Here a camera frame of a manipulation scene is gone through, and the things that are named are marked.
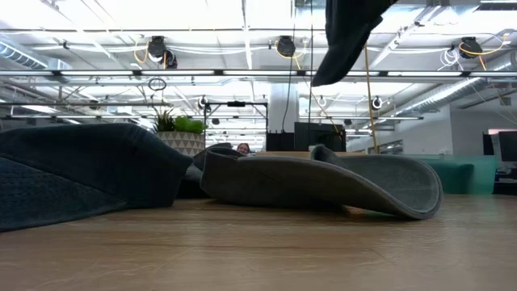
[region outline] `potted plant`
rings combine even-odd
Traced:
[[[182,154],[195,156],[204,150],[203,131],[207,125],[201,120],[192,120],[185,116],[173,117],[172,109],[159,112],[154,122],[154,131],[168,146]]]

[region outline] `ceiling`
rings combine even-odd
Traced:
[[[431,2],[444,4],[447,1]],[[475,36],[485,51],[497,49],[504,40],[508,42],[496,53],[485,57],[489,70],[490,60],[514,49],[517,44],[517,11],[477,11],[479,1],[475,0],[448,2],[451,6],[431,9],[428,20],[420,27],[415,27],[414,21],[422,16],[428,1],[400,1],[392,6],[383,15],[383,23],[372,31],[368,40],[368,60],[372,69],[482,70],[478,59],[460,58],[461,67],[456,62],[454,65],[444,65],[447,64],[444,60],[445,51],[452,44],[458,45],[463,36]],[[289,70],[292,62],[276,52],[275,41],[279,36],[292,36],[295,28],[294,40],[297,54],[300,55],[297,59],[300,69],[311,69],[312,62],[316,70],[325,56],[327,45],[325,10],[318,1],[314,3],[317,5],[311,15],[307,5],[293,9],[290,0],[126,0],[124,7],[120,6],[120,1],[111,0],[60,0],[55,2],[58,11],[41,0],[4,1],[0,9],[0,36],[21,45],[36,56],[63,60],[74,70],[161,69],[149,59],[141,64],[134,57],[135,48],[139,58],[144,57],[145,43],[151,36],[166,38],[168,48],[177,57],[179,69]],[[313,43],[311,24],[314,29]],[[385,53],[387,46],[391,46],[391,49]],[[364,70],[364,58],[363,53],[353,70]],[[292,68],[298,69],[296,62]],[[26,68],[0,58],[0,69]],[[124,82],[129,81],[127,78],[122,79]],[[24,86],[31,86],[33,82],[30,78],[17,78],[15,81]],[[161,92],[163,98],[174,103],[178,113],[187,114],[196,114],[192,108],[195,109],[200,96],[205,95],[209,100],[217,102],[235,99],[258,102],[270,97],[272,82],[279,82],[269,78],[215,76],[196,77],[195,86],[192,86],[191,78],[174,77],[167,81],[176,82],[177,86],[168,86]],[[389,79],[374,79],[372,94],[389,100],[385,106],[396,108],[444,82],[450,80],[392,82]],[[309,87],[303,80],[296,80],[293,86],[301,97],[301,114],[305,114]],[[59,94],[57,86],[41,85],[32,88],[46,95]],[[77,88],[64,86],[65,94]],[[146,95],[152,94],[148,89],[144,90]],[[314,88],[313,93],[324,99],[322,103],[329,114],[360,116],[368,110],[365,98],[367,84],[364,79],[345,79],[332,86]],[[110,96],[113,102],[139,102],[143,99],[142,93],[133,83],[84,86],[71,94],[69,100],[105,100],[106,96]],[[458,102],[457,106],[472,102],[472,98],[476,96]],[[311,109],[315,114],[322,114],[317,104],[313,103]],[[146,106],[133,107],[131,110],[134,114],[152,113],[152,108]],[[232,111],[235,110],[226,108],[221,109],[220,113]],[[258,114],[253,108],[241,108],[234,113]],[[237,124],[240,128],[258,128],[261,123],[263,120],[240,123],[225,121],[220,127],[228,128]],[[253,140],[259,140],[259,137],[251,134]]]

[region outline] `white planter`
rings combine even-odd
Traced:
[[[203,134],[163,132],[157,136],[171,148],[187,156],[195,156],[204,150]]]

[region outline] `wooden table surface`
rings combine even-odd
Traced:
[[[178,200],[0,234],[0,290],[517,290],[517,198],[436,218]]]

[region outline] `person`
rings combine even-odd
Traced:
[[[242,143],[237,147],[237,152],[241,154],[249,154],[250,153],[250,145],[247,143]]]

